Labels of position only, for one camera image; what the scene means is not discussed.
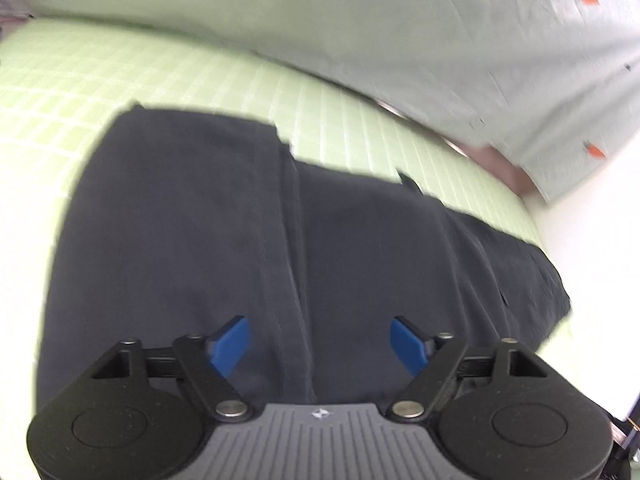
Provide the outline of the black trousers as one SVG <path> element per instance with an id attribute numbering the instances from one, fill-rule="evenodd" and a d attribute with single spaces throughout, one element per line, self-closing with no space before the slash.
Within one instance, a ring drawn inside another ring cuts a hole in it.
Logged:
<path id="1" fill-rule="evenodd" d="M 134 107 L 79 179 L 53 261 L 36 401 L 115 342 L 164 346 L 242 315 L 252 403 L 386 406 L 403 316 L 472 346 L 537 349 L 567 316 L 535 245 L 416 188 L 292 157 L 273 126 Z"/>

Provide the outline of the green grid cutting mat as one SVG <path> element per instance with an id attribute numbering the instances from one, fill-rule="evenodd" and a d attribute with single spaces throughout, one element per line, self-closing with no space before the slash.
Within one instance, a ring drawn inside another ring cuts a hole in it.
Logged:
<path id="1" fill-rule="evenodd" d="M 352 92 L 191 39 L 33 21 L 1 44 L 1 347 L 12 373 L 1 397 L 27 413 L 50 402 L 36 401 L 37 372 L 68 206 L 106 130 L 134 107 L 273 126 L 300 162 L 412 186 L 544 252 L 504 185 Z"/>

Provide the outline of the grey carrot print cloth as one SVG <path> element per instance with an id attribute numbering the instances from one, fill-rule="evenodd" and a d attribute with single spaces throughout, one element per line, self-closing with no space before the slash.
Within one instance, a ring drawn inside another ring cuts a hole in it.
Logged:
<path id="1" fill-rule="evenodd" d="M 639 129 L 639 0 L 20 0 L 180 30 L 492 146 L 555 200 Z"/>

